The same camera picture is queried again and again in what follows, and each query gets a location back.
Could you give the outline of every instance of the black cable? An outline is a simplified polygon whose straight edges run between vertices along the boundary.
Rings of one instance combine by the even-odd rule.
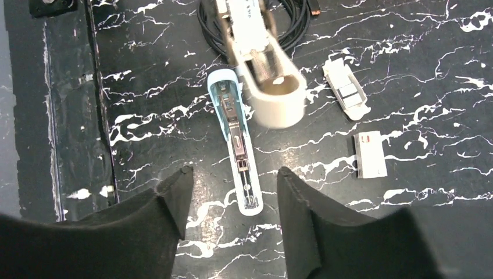
[[[198,1],[197,18],[201,25],[202,33],[205,41],[214,49],[219,55],[226,58],[226,51],[224,50],[224,41],[222,37],[222,31],[219,28],[217,19],[209,19],[208,15],[203,7],[202,0]],[[282,35],[277,37],[279,45],[285,51],[290,51],[294,48],[303,36],[308,31],[310,26],[311,12],[308,7],[308,0],[279,0],[283,4],[284,9],[288,12],[291,22],[288,30]],[[270,1],[266,1],[267,8],[270,6]]]

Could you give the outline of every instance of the black bracket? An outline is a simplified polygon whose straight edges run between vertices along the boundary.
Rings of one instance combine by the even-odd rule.
[[[29,0],[33,17],[51,17],[77,10],[77,0]]]

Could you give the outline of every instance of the marble tabletop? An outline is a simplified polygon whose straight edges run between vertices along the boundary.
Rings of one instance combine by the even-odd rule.
[[[197,2],[92,0],[119,199],[156,185],[183,165],[194,167],[187,239],[178,245],[174,278],[286,278],[276,197],[281,166],[373,217],[405,205],[491,204],[491,1],[319,2],[321,15],[290,53],[308,81],[305,117],[284,130],[248,122],[265,207],[245,217],[204,86],[208,73],[226,65],[202,36]],[[282,30],[287,14],[278,5],[273,12]],[[365,90],[371,112],[361,121],[348,120],[329,90],[321,69],[328,57],[343,58]],[[5,73],[1,104],[12,97]],[[0,133],[7,139],[1,142],[10,147],[12,103],[0,107]],[[248,119],[253,113],[247,106]],[[373,130],[384,137],[388,177],[357,179],[352,136]],[[2,158],[17,156],[5,154]],[[3,194],[7,183],[17,184],[12,167],[2,165],[1,205],[16,203]],[[90,193],[82,187],[62,199],[63,209],[84,203]]]

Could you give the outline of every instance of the box of staples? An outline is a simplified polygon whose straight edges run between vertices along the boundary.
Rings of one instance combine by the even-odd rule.
[[[358,178],[375,178],[387,176],[385,155],[379,131],[358,133],[354,135]]]

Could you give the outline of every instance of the marble countertop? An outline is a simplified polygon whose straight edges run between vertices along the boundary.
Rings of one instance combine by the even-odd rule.
[[[208,73],[226,65],[202,36],[197,2],[92,0],[119,199],[194,167],[174,278],[286,278],[276,197],[281,166],[373,217],[405,205],[491,203],[491,1],[319,2],[321,15],[292,53],[308,81],[305,117],[284,130],[248,122],[265,207],[245,217],[204,86]],[[273,12],[282,30],[287,15],[282,6]],[[361,121],[348,120],[329,90],[321,69],[328,56],[344,58],[365,90],[371,112]],[[253,113],[247,106],[248,119]],[[357,179],[352,136],[373,130],[384,137],[388,177]],[[73,219],[78,206],[93,210],[94,198],[108,195],[107,184],[96,184],[62,186],[62,217]]]

